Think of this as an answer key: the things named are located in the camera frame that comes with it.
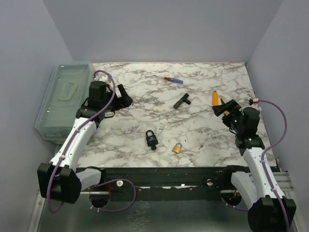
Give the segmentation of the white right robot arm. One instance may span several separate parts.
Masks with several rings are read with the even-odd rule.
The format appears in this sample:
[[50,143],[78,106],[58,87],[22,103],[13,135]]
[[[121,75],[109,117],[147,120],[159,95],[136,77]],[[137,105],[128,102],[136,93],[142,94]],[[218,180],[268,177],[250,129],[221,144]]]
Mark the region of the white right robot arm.
[[268,163],[269,148],[257,135],[260,122],[258,99],[250,99],[241,107],[235,100],[213,105],[216,116],[234,133],[235,144],[246,161],[250,173],[237,171],[222,177],[227,189],[240,193],[248,209],[248,223],[253,232],[288,232],[296,212],[294,200],[288,199],[280,188]]

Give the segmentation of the brass padlock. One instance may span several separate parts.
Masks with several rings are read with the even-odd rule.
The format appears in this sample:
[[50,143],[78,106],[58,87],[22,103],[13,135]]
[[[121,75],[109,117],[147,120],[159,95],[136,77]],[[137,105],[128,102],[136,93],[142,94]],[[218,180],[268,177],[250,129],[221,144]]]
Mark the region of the brass padlock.
[[181,149],[182,149],[182,144],[181,144],[181,143],[177,143],[177,144],[173,147],[172,151],[175,152],[175,153],[177,153],[177,154],[179,154],[179,153],[181,152]]

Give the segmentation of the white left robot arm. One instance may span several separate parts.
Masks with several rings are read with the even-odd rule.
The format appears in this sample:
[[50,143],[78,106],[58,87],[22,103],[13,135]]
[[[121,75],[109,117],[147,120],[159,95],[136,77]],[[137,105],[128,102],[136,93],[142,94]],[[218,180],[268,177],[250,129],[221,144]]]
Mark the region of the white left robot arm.
[[81,191],[93,187],[104,190],[107,179],[102,168],[88,167],[77,172],[77,164],[89,139],[97,130],[106,112],[116,112],[129,107],[133,100],[122,84],[116,88],[103,81],[93,81],[89,95],[76,112],[73,127],[57,154],[37,169],[41,196],[47,200],[75,203]]

